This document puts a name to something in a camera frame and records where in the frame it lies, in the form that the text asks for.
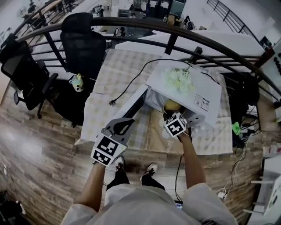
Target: railing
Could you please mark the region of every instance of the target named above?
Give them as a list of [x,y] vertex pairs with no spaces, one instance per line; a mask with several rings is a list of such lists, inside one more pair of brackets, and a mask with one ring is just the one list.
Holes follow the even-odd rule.
[[208,0],[207,4],[210,5],[213,10],[223,19],[232,32],[248,34],[253,37],[260,45],[262,45],[253,32],[249,29],[249,27],[225,4],[219,0]]
[[[57,23],[67,13],[72,12],[72,10],[82,1],[83,0],[73,3],[71,0],[50,0],[40,9],[36,10],[29,17],[27,17],[24,22],[15,30],[13,35],[24,36],[25,34],[41,27]],[[28,44],[32,44],[33,41],[35,44],[38,43],[41,40],[41,37],[42,36],[38,37],[35,41],[35,37],[33,37]]]
[[[259,70],[253,63],[259,63],[261,59],[258,59],[259,57],[256,56],[240,56],[236,52],[232,51],[231,49],[225,47],[224,45],[213,41],[212,39],[209,39],[207,37],[201,36],[195,32],[191,32],[179,27],[170,26],[167,24],[164,24],[162,22],[156,22],[156,21],[147,21],[147,19],[136,19],[136,18],[120,18],[120,17],[99,17],[99,18],[93,18],[92,19],[92,26],[124,26],[124,27],[136,27],[136,28],[143,28],[143,29],[151,29],[151,30],[157,30],[165,33],[170,34],[170,38],[167,44],[160,43],[156,41],[150,41],[150,40],[144,40],[144,39],[138,39],[133,37],[119,37],[119,36],[105,36],[105,39],[107,40],[119,40],[119,41],[130,41],[130,42],[136,42],[136,43],[143,43],[143,44],[149,44],[154,46],[159,46],[165,48],[165,53],[171,54],[172,50],[180,51],[186,54],[189,54],[193,57],[196,57],[200,61],[196,61],[195,64],[200,65],[201,67],[214,67],[214,66],[221,66],[224,67],[233,73],[235,73],[236,76],[244,77],[245,74],[235,70],[233,66],[242,65],[246,68],[250,69],[260,82],[261,80],[264,80],[267,82],[279,95],[281,95],[281,90],[261,71]],[[30,45],[30,47],[36,47],[41,45],[50,45],[51,50],[47,51],[33,51],[32,55],[44,55],[48,53],[54,53],[56,58],[44,58],[41,57],[40,60],[43,61],[57,61],[57,64],[55,65],[47,65],[47,67],[62,67],[66,71],[67,65],[65,63],[66,58],[63,57],[64,49],[59,48],[57,49],[55,43],[61,42],[60,39],[53,40],[50,32],[61,30],[61,23],[49,25],[42,27],[40,29],[37,29],[35,31],[32,31],[20,38],[17,39],[17,41],[24,41],[28,40],[30,38],[34,38],[36,36],[44,35],[47,39],[47,41],[41,41],[40,43],[36,43],[33,45]],[[176,40],[178,37],[186,38],[189,40],[192,40],[194,42],[203,44],[205,46],[208,46],[223,55],[221,56],[205,56],[203,54],[198,53],[197,51],[190,51],[187,49],[183,49],[180,47],[175,46]],[[275,98],[277,101],[279,99],[276,96],[273,96],[271,93],[268,92],[273,98]]]

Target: office chair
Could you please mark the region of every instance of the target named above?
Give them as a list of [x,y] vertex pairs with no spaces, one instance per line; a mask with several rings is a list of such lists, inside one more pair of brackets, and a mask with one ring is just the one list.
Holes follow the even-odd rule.
[[61,26],[67,69],[82,75],[84,90],[76,92],[69,82],[63,84],[54,101],[54,109],[72,121],[73,127],[83,124],[85,102],[93,91],[105,55],[105,38],[91,30],[92,17],[89,13],[75,13]]
[[16,42],[11,40],[0,53],[1,71],[8,76],[18,90],[22,91],[23,98],[19,97],[18,91],[14,93],[15,104],[25,102],[28,110],[33,110],[39,104],[37,116],[40,119],[40,111],[47,94],[56,80],[58,74],[49,77],[45,63],[35,63],[26,41]]

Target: floor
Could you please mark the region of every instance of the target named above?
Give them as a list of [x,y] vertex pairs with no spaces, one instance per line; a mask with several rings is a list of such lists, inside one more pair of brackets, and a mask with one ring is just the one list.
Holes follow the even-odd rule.
[[[90,153],[93,144],[75,146],[81,127],[72,128],[69,121],[58,115],[48,103],[44,104],[42,119],[35,117],[37,110],[28,111],[24,103],[15,105],[12,88],[0,108],[0,186],[20,200],[28,220],[36,225],[59,225],[70,205],[82,191],[92,168]],[[260,176],[262,133],[252,137],[247,154],[240,162],[236,179],[225,203],[239,222],[244,223],[244,208],[252,204],[256,187],[251,180]],[[131,183],[139,184],[146,166],[156,162],[159,170],[154,178],[175,196],[175,176],[180,155],[126,150],[126,171]],[[234,154],[200,156],[207,183],[213,190],[227,182]],[[7,175],[3,165],[6,164]],[[108,184],[114,177],[114,168],[106,170]],[[185,185],[184,163],[179,169],[177,192],[183,196]]]

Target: sticker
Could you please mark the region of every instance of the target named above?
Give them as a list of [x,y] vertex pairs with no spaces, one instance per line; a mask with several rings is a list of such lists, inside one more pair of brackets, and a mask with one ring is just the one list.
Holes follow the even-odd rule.
[[210,102],[202,96],[196,94],[194,104],[204,109],[205,111],[208,111]]

